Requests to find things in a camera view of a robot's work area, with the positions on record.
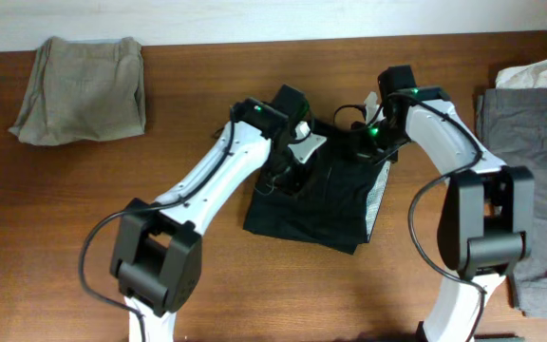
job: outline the dark fabric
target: dark fabric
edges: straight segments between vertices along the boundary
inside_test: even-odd
[[[254,234],[320,243],[353,254],[368,242],[367,196],[384,162],[356,157],[356,140],[318,123],[315,133],[328,137],[316,152],[309,177],[298,194],[257,186],[244,229]]]
[[[547,88],[490,89],[481,100],[482,143],[508,165],[525,165],[536,180],[531,256],[511,277],[514,305],[547,318]]]

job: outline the white background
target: white background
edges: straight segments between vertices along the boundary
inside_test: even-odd
[[[547,29],[547,0],[0,0],[0,51],[48,37],[143,45]]]

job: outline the table top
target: table top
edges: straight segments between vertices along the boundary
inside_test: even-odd
[[[127,313],[84,294],[80,246],[91,227],[135,197],[166,191],[210,149],[229,105],[270,99],[284,83],[304,91],[315,115],[359,104],[377,75],[411,64],[419,85],[442,86],[473,127],[475,96],[497,72],[547,58],[547,31],[309,42],[144,47],[144,136],[57,147],[7,132],[23,100],[34,52],[0,53],[0,341],[127,337]],[[223,205],[203,242],[202,276],[179,312],[175,337],[200,341],[332,341],[413,333],[432,309],[441,278],[420,259],[406,227],[408,205],[437,175],[417,145],[391,168],[372,240],[349,256],[319,245],[242,230],[255,174]],[[418,235],[441,262],[435,232],[444,189],[417,210]],[[97,236],[87,279],[116,296],[108,273],[117,233]],[[547,341],[547,320],[511,308],[502,285],[479,334]]]

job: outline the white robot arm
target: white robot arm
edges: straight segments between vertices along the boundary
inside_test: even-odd
[[[441,174],[474,160],[477,140],[466,137],[469,130],[442,92],[416,87],[408,66],[390,68],[379,84],[385,117],[375,115],[369,124],[376,124],[382,158],[389,156],[387,151],[414,141]],[[254,99],[237,104],[235,111],[240,115],[227,123],[211,151],[185,179],[156,198],[158,205],[180,204],[143,213],[141,208],[149,205],[135,199],[126,208],[130,214],[120,224],[110,272],[119,280],[126,305],[143,315],[146,341],[173,341],[176,311],[199,279],[201,237],[243,180],[289,145],[294,161],[305,162],[326,141],[297,120],[295,113],[305,110],[297,109],[302,94],[296,96],[300,93],[294,91],[283,87],[272,106]],[[448,121],[464,127],[464,132]],[[533,179],[526,169],[505,166],[480,143],[478,148],[478,162],[452,175],[448,183],[439,227],[443,261],[463,283],[443,279],[434,309],[418,328],[419,341],[470,340],[485,301],[516,262],[529,254]],[[497,208],[491,218],[483,217],[486,201]],[[158,233],[173,237],[167,249],[148,236]],[[468,282],[479,284],[486,296]],[[130,342],[141,339],[139,320],[131,313]]]

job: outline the gray towel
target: gray towel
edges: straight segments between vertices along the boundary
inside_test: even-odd
[[[27,93],[9,132],[22,143],[110,141],[144,133],[141,45],[47,40],[38,50]]]
[[[547,318],[547,88],[487,90],[477,130],[491,152],[534,173],[533,251],[511,281],[515,307],[528,316]]]

